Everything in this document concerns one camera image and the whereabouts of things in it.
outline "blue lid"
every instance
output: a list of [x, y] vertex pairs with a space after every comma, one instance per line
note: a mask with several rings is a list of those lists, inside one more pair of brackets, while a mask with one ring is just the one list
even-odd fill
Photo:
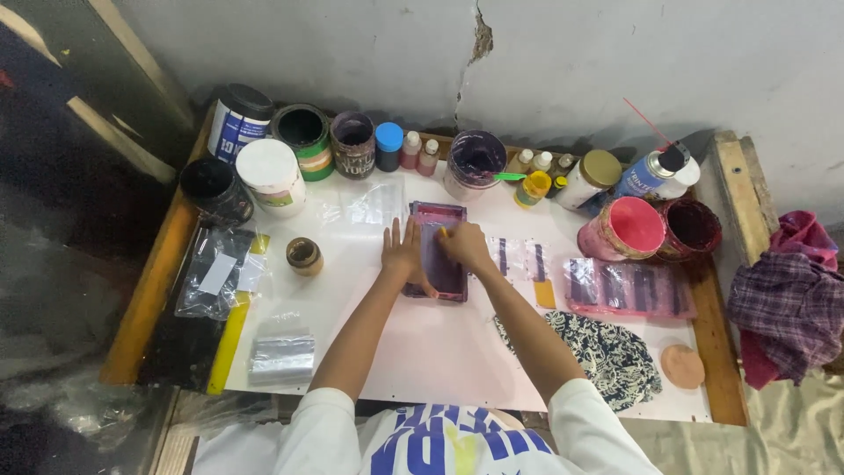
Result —
[[375, 142], [385, 152], [394, 152], [402, 148], [404, 131], [392, 122], [384, 122], [375, 129]]

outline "gray wall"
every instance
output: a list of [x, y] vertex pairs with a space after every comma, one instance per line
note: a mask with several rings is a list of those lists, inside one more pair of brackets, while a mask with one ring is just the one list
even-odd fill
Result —
[[779, 211], [844, 220], [835, 0], [117, 2], [196, 101], [239, 81], [414, 128], [642, 153], [658, 140], [627, 97], [672, 138], [750, 134]]

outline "white t-shirt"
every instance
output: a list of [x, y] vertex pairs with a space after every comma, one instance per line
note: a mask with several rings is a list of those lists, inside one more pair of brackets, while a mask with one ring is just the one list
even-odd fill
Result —
[[384, 411], [360, 430], [342, 391], [306, 394], [281, 433], [273, 474], [658, 475], [586, 379], [564, 384], [549, 404], [560, 454], [531, 429], [510, 429], [482, 407], [425, 404]]

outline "wooden frame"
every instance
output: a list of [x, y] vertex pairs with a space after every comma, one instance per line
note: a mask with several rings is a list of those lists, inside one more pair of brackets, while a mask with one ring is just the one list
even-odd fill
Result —
[[[212, 108], [208, 111], [203, 129], [193, 146], [190, 160], [196, 160], [205, 153], [210, 119], [213, 115]], [[422, 140], [436, 139], [440, 142], [442, 150], [450, 147], [452, 142], [451, 137], [441, 135], [419, 136]], [[510, 146], [506, 149], [508, 156], [513, 156], [521, 150]], [[143, 269], [141, 280], [123, 317], [117, 338], [100, 372], [102, 382], [131, 384], [138, 377], [143, 350], [173, 287], [196, 219], [196, 210], [184, 200], [181, 191], [176, 191]], [[706, 393], [712, 421], [746, 426], [748, 414], [744, 389], [727, 321], [724, 318], [715, 265], [707, 261], [703, 266], [687, 266], [687, 271], [693, 282], [692, 292], [700, 315], [693, 325], [698, 351], [706, 368]]]

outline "gold lid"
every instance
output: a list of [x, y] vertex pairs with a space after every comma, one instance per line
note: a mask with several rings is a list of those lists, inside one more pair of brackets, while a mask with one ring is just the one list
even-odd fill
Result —
[[595, 188], [609, 188], [621, 179], [621, 164], [606, 150], [592, 150], [580, 162], [580, 173]]

